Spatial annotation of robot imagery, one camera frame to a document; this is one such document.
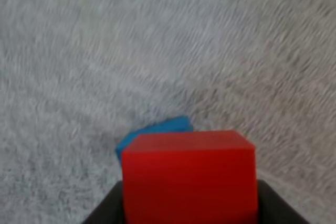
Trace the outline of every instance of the blue block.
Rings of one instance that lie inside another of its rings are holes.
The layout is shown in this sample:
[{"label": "blue block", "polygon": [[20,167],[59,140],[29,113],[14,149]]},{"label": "blue block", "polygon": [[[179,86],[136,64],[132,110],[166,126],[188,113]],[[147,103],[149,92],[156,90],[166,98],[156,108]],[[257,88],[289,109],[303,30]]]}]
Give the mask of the blue block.
[{"label": "blue block", "polygon": [[193,126],[189,118],[187,116],[179,116],[128,134],[120,143],[118,143],[115,152],[117,153],[118,160],[121,163],[122,151],[140,134],[189,131],[193,131]]}]

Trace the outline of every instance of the floor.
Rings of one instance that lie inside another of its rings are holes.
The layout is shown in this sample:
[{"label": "floor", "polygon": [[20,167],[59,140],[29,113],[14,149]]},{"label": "floor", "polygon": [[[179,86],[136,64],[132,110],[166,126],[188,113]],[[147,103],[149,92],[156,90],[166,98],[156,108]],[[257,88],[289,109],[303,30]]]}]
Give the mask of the floor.
[{"label": "floor", "polygon": [[335,52],[336,0],[0,0],[0,222],[80,223],[115,144],[186,114],[335,223]]}]

